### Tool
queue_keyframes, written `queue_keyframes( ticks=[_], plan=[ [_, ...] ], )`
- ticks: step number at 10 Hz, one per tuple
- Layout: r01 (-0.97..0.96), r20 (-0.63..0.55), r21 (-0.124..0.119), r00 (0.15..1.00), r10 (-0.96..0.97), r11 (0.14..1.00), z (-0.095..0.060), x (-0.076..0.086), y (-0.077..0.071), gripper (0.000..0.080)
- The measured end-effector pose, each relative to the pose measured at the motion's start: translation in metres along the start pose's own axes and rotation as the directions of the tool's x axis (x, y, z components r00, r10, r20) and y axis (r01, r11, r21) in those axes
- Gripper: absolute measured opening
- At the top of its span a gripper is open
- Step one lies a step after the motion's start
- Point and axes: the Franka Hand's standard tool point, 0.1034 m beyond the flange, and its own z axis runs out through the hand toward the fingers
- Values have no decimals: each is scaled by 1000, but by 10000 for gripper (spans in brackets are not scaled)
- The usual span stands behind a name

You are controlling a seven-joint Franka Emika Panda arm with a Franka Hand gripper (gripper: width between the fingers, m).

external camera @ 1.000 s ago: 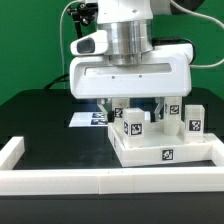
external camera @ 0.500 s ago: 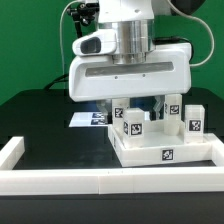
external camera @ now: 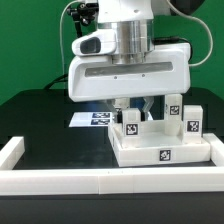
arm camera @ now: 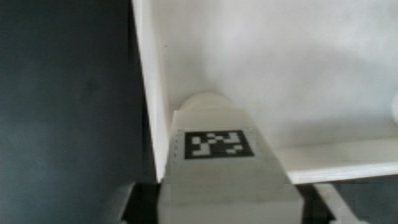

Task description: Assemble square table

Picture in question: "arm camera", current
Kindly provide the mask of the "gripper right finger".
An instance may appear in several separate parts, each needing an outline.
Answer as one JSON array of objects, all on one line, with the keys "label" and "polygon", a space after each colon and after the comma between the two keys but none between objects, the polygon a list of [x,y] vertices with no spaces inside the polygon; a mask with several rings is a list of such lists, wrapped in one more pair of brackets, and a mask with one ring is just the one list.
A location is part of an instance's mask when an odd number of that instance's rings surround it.
[{"label": "gripper right finger", "polygon": [[370,224],[355,215],[330,183],[297,185],[304,197],[300,224]]}]

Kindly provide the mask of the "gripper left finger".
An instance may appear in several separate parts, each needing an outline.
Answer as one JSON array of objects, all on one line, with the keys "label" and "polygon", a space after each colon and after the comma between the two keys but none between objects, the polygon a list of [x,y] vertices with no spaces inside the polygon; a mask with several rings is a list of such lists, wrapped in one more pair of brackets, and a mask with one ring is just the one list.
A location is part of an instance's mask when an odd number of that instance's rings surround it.
[{"label": "gripper left finger", "polygon": [[158,224],[158,193],[158,183],[121,185],[107,196],[96,224]]}]

